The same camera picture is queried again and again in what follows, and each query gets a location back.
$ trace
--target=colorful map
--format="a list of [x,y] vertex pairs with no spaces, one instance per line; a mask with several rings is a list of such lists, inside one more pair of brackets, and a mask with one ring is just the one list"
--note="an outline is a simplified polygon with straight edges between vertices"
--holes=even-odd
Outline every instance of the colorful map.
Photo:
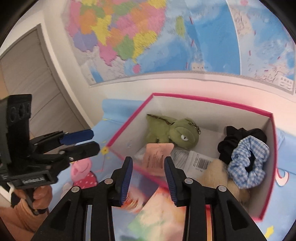
[[65,29],[90,85],[223,73],[295,94],[295,44],[259,0],[68,0]]

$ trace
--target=open box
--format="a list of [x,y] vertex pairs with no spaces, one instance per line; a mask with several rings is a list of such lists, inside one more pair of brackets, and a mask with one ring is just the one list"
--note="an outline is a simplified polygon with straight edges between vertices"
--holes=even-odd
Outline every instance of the open box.
[[[109,150],[124,160],[126,156],[134,156],[145,146],[148,128],[147,114],[165,115],[176,119],[191,118],[201,130],[199,142],[192,150],[212,158],[219,158],[217,146],[226,136],[224,133],[226,126],[243,127],[246,130],[262,129],[267,136],[270,156],[263,166],[266,172],[263,182],[251,189],[247,210],[254,220],[263,219],[276,173],[276,129],[272,113],[223,100],[153,93],[109,141],[107,144]],[[160,186],[167,187],[163,178],[151,176],[137,163],[134,163],[134,169],[148,176]]]

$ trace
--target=finger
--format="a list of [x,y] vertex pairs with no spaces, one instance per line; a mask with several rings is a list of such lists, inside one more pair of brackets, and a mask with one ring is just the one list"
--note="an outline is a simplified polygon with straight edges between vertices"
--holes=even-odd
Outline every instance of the finger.
[[35,200],[38,200],[38,199],[42,199],[46,196],[46,194],[48,192],[51,192],[52,191],[52,187],[51,186],[42,186],[42,187],[38,187],[34,194],[33,194],[33,198]]
[[35,200],[33,202],[33,208],[34,209],[46,209],[48,208],[50,202],[52,200],[52,193],[48,192],[45,197],[42,199]]
[[15,195],[17,195],[19,198],[26,199],[26,194],[25,194],[24,190],[21,190],[21,189],[15,189],[15,190],[14,190],[14,193],[15,193]]

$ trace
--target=barcode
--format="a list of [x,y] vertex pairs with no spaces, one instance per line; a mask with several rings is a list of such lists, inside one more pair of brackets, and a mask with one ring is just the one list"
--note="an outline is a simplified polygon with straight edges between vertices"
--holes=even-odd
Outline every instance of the barcode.
[[198,159],[198,164],[197,167],[203,170],[207,169],[207,166],[210,164],[210,161],[204,158],[199,158]]

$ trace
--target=green plush toy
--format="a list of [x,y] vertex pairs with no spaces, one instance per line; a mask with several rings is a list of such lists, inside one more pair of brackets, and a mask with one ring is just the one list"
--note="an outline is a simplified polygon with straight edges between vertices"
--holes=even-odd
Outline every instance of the green plush toy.
[[198,143],[200,129],[190,118],[176,120],[164,115],[147,114],[146,119],[149,126],[147,143],[173,142],[186,150]]

